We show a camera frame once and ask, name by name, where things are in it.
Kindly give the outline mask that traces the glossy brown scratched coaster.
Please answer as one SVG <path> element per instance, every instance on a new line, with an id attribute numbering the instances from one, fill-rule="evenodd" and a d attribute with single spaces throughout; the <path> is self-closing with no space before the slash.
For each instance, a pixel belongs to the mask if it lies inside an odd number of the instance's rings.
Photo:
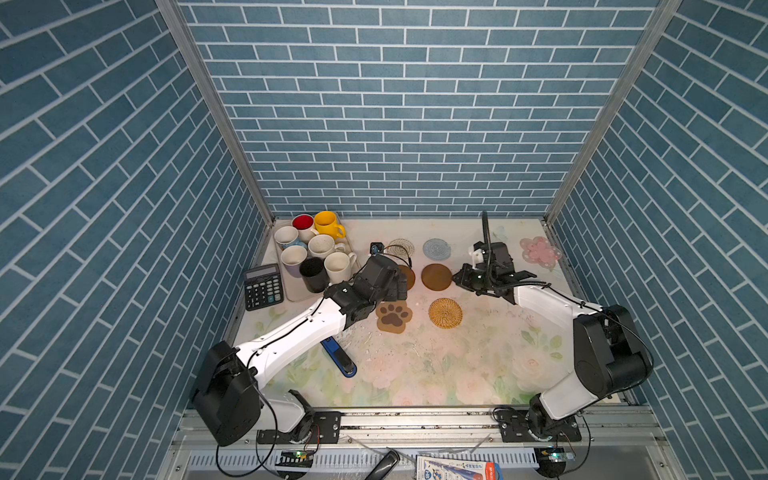
<path id="1" fill-rule="evenodd" d="M 415 281 L 416 281 L 415 273 L 407 265 L 400 265 L 399 269 L 400 269 L 401 273 L 403 274 L 403 276 L 405 278 L 406 288 L 407 288 L 408 291 L 410 291 L 414 287 L 414 285 L 415 285 Z"/>

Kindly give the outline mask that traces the cork paw coaster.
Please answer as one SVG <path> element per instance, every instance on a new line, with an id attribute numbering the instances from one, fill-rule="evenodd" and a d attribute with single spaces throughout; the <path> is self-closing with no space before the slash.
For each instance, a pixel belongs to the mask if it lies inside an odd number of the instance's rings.
<path id="1" fill-rule="evenodd" d="M 377 328 L 386 333 L 402 334 L 413 318 L 413 311 L 405 301 L 382 302 L 375 310 Z"/>

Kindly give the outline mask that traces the pink flower coaster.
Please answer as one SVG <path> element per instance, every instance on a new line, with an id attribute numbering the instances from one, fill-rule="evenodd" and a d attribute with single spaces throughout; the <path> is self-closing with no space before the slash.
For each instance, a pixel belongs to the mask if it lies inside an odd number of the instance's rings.
<path id="1" fill-rule="evenodd" d="M 562 258 L 562 252 L 543 236 L 523 238 L 519 245 L 522 249 L 523 259 L 548 270 L 553 270 Z"/>

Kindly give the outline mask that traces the dark brown wooden coaster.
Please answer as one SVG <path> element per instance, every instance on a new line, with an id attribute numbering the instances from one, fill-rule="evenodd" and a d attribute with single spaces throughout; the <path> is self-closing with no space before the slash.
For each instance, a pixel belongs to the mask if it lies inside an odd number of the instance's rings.
<path id="1" fill-rule="evenodd" d="M 451 270 L 440 263 L 432 263 L 425 266 L 421 272 L 423 285 L 432 291 L 446 290 L 452 284 Z"/>

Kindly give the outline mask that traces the light blue woven coaster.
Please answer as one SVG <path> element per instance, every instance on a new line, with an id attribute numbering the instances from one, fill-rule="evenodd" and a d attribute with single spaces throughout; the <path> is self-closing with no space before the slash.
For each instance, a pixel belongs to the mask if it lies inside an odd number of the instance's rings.
<path id="1" fill-rule="evenodd" d="M 422 251 L 431 260 L 444 261 L 450 258 L 452 248 L 444 239 L 431 238 L 424 242 Z"/>

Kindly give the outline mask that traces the rattan round coaster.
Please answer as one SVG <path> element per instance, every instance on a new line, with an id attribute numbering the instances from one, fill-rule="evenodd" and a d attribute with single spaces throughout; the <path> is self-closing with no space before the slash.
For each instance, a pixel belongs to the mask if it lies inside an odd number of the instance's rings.
<path id="1" fill-rule="evenodd" d="M 439 298 L 428 309 L 430 321 L 441 329 L 458 327 L 463 320 L 463 311 L 458 302 L 450 298 Z"/>

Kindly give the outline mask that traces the yellow mug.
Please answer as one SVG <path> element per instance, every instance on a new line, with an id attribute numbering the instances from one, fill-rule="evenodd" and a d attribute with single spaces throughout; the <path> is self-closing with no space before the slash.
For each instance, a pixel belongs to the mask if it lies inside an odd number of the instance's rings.
<path id="1" fill-rule="evenodd" d="M 332 211 L 321 211 L 314 216 L 314 230 L 317 234 L 331 236 L 335 240 L 346 237 L 346 229 Z"/>

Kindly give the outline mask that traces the beige tray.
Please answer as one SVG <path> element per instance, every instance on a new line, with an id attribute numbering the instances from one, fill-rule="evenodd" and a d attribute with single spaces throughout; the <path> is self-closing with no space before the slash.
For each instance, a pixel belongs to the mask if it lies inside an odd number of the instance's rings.
<path id="1" fill-rule="evenodd" d="M 273 228 L 272 228 L 272 231 L 271 231 L 271 234 L 270 234 L 271 237 L 274 236 L 273 234 L 276 233 L 276 231 L 279 228 L 284 227 L 284 226 L 288 226 L 289 223 L 290 223 L 290 221 L 288 219 L 277 219 L 277 220 L 275 220 L 275 223 L 273 225 Z M 282 260 L 281 260 L 282 250 L 278 246 L 277 241 L 274 240 L 274 238 L 271 238 L 271 241 L 272 241 L 272 244 L 274 245 L 274 249 L 275 249 L 275 258 L 276 258 L 276 260 L 274 262 L 278 264 L 278 267 L 280 268 L 280 271 L 281 271 L 281 274 L 282 274 L 282 281 L 283 281 L 283 285 L 284 285 L 284 292 L 285 292 L 286 300 L 287 301 L 291 301 L 291 302 L 301 302 L 301 301 L 304 301 L 304 300 L 307 300 L 307 299 L 310 299 L 310 298 L 317 297 L 317 294 L 310 292 L 306 288 L 306 286 L 305 286 L 303 280 L 300 278 L 300 276 L 299 277 L 295 277 L 295 276 L 293 276 L 289 272 L 288 267 L 286 265 L 284 265 Z M 344 251 L 345 252 L 347 252 L 347 253 L 355 253 L 356 255 L 358 255 L 357 252 L 355 251 L 354 247 L 353 247 L 352 240 L 349 238 L 349 236 L 347 236 L 346 238 L 342 238 L 342 239 L 337 241 L 337 243 L 339 243 L 339 242 L 344 244 L 344 246 L 345 246 L 345 250 Z M 361 260 L 359 259 L 359 257 L 355 258 L 353 260 L 354 261 L 352 262 L 351 273 L 355 274 L 355 273 L 357 273 L 360 270 L 360 268 L 362 268 L 362 263 L 361 263 Z"/>

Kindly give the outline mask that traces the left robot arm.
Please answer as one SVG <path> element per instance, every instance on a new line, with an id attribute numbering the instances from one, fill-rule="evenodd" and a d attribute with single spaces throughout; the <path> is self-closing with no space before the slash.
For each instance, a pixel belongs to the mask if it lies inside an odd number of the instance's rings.
<path id="1" fill-rule="evenodd" d="M 314 409 L 291 390 L 270 398 L 262 388 L 321 341 L 368 318 L 382 302 L 407 298 L 399 266 L 383 255 L 369 257 L 349 281 L 328 286 L 323 297 L 294 319 L 236 347 L 225 341 L 205 354 L 190 402 L 216 443 L 229 446 L 253 429 L 275 430 L 294 443 L 314 431 Z"/>

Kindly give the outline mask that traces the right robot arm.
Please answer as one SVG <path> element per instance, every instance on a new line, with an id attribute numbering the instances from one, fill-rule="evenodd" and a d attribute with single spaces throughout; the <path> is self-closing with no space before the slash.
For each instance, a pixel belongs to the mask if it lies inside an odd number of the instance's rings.
<path id="1" fill-rule="evenodd" d="M 572 371 L 532 398 L 531 424 L 562 422 L 650 377 L 653 355 L 626 308 L 577 300 L 531 272 L 516 270 L 502 242 L 479 241 L 469 255 L 470 261 L 453 275 L 457 286 L 530 309 L 571 333 Z"/>

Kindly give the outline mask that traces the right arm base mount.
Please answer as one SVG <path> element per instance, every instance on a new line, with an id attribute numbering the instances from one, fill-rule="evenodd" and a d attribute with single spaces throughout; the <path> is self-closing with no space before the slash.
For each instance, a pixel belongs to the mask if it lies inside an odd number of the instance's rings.
<path id="1" fill-rule="evenodd" d="M 491 418 L 498 424 L 502 441 L 505 443 L 582 440 L 574 415 L 552 420 L 545 412 L 536 409 L 523 410 L 502 406 L 492 410 Z"/>

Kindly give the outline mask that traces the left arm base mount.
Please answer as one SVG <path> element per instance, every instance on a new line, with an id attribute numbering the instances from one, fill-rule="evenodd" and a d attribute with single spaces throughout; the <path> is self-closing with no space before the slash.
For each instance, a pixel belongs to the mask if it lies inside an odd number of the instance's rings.
<path id="1" fill-rule="evenodd" d="M 267 400 L 255 425 L 258 444 L 338 443 L 340 411 L 312 407 L 297 390 Z"/>

